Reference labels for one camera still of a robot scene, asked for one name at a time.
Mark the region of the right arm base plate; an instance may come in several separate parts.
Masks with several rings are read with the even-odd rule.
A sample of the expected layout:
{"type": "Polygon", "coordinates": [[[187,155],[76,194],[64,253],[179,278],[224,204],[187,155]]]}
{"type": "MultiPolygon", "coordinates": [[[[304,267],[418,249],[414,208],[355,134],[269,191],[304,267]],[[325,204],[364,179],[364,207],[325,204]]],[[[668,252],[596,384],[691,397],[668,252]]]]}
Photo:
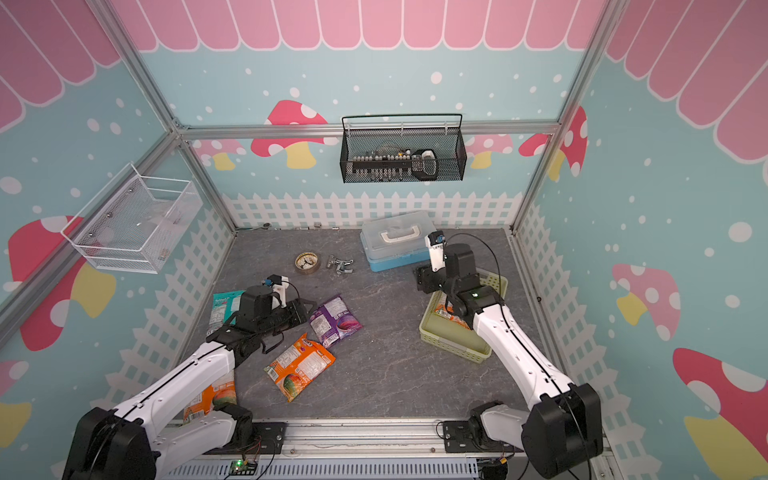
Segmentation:
{"type": "Polygon", "coordinates": [[[446,453],[514,452],[512,446],[487,438],[480,428],[469,420],[441,420],[435,425],[435,430],[443,441],[446,453]]]}

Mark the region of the purple candy bag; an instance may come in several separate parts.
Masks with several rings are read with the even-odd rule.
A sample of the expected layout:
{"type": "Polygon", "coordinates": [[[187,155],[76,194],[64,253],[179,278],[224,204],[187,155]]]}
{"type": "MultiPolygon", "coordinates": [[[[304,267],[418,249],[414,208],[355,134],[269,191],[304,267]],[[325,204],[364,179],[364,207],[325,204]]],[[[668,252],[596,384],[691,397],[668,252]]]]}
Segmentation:
{"type": "Polygon", "coordinates": [[[331,347],[363,328],[340,295],[320,305],[310,316],[309,324],[318,341],[325,348],[331,347]]]}

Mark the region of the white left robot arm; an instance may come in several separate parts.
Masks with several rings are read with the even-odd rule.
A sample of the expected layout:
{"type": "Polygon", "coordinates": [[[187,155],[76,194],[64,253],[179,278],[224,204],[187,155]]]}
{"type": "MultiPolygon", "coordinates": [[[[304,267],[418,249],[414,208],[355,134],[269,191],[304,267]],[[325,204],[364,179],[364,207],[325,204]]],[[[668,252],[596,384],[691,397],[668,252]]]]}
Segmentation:
{"type": "Polygon", "coordinates": [[[261,444],[253,414],[234,404],[175,428],[171,421],[207,387],[233,372],[265,340],[308,322],[317,304],[286,298],[291,283],[272,276],[247,289],[240,308],[186,360],[137,395],[105,410],[95,407],[78,422],[63,469],[65,479],[160,479],[211,450],[244,454],[261,444]]]}

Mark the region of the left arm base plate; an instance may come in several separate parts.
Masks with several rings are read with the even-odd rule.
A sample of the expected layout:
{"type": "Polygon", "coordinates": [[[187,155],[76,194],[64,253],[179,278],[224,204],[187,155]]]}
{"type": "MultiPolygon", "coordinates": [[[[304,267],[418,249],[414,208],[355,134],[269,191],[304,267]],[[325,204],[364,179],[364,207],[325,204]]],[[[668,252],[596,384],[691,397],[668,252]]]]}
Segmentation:
{"type": "Polygon", "coordinates": [[[286,438],[286,422],[251,422],[235,428],[232,439],[220,452],[224,454],[280,454],[286,438]]]}

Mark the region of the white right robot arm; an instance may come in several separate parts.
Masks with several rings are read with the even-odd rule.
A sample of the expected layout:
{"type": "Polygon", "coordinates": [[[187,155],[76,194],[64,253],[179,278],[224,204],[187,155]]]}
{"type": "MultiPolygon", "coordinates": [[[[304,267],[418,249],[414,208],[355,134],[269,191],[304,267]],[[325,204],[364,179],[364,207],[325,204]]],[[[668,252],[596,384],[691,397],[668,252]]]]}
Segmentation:
{"type": "Polygon", "coordinates": [[[430,263],[415,271],[418,289],[446,295],[454,315],[491,347],[526,400],[526,410],[499,402],[476,408],[470,424],[478,447],[511,445],[546,479],[602,455],[601,400],[594,388],[575,384],[541,352],[503,296],[481,282],[469,245],[442,231],[428,234],[424,242],[430,263]]]}

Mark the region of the orange Fox's candy bag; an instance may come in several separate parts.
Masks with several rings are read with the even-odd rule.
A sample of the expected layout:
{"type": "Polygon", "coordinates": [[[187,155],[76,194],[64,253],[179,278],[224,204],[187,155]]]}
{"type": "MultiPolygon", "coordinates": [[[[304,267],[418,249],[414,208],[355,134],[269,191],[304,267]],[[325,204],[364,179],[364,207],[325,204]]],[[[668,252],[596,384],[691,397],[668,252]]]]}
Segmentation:
{"type": "Polygon", "coordinates": [[[335,356],[321,343],[304,334],[267,365],[264,372],[292,402],[335,361],[335,356]]]}

